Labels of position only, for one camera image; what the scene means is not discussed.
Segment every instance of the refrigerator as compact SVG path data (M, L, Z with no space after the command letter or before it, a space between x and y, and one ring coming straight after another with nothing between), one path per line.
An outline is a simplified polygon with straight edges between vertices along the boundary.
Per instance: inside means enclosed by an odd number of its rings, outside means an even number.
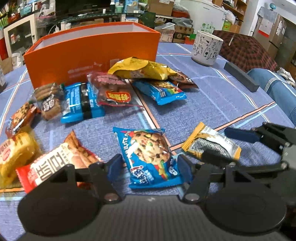
M270 57L275 59L284 37L285 30L286 23L280 14L277 14L274 23L259 16L253 36L267 50Z
M210 34L222 30L227 14L225 9L207 0L180 0L180 5L188 9L195 34L198 30Z

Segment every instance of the white mug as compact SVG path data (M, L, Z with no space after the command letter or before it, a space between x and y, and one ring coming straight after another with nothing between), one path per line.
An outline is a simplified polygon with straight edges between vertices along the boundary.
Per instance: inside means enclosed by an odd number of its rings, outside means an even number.
M211 66L215 63L222 44L223 39L203 31L197 31L191 58L199 64Z

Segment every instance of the white chest freezer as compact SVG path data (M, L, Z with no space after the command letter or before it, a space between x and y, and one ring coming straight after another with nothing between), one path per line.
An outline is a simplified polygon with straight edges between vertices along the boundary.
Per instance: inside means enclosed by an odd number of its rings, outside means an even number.
M198 30L212 34L222 30L227 11L207 0L180 0L193 20L194 33Z

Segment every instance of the snack package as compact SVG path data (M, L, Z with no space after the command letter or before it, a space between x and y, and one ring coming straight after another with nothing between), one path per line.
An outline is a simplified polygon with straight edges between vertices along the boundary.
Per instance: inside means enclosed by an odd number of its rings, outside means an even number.
M0 188L4 189L17 177L15 169L31 163L40 155L32 134L20 132L0 145Z
M5 129L7 137L12 138L15 134L17 134L20 131L22 127L30 125L36 113L40 113L39 109L35 105L26 102L9 119L9 122Z
M125 79L148 78L167 80L168 76L176 75L177 72L165 64L130 57L114 64L108 70L108 74L115 74Z
M93 93L97 95L99 105L134 106L131 104L132 88L121 77L103 72L92 72L87 75Z
M175 70L178 74L177 75L171 75L169 76L168 80L180 88L181 90L183 89L189 89L189 88L198 88L196 83L192 81L186 74L184 74L180 70Z
M132 85L154 99L158 105L186 99L186 94L169 81L133 81Z
M231 139L222 136L202 122L198 124L189 138L183 143L182 149L198 158L201 158L204 150L210 149L236 160L239 159L242 150Z
M97 161L101 159L82 147L72 131L57 148L40 156L31 164L17 168L16 172L25 192L28 193L67 164L73 164L79 169L87 168Z
M66 108L62 123L82 121L105 115L103 107L97 104L89 83L76 83L65 87Z
M177 163L163 137L163 129L129 130L114 127L113 132L131 173L130 188L163 188L182 184Z
M34 90L34 98L45 120L51 120L62 114L64 110L63 85L47 84Z

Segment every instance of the umbrella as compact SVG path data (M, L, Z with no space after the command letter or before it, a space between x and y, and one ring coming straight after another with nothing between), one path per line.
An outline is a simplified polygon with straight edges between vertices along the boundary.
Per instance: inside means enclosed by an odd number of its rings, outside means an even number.
M274 71L277 63L252 36L229 31L214 31L213 35L224 40L219 55L248 72L254 68Z

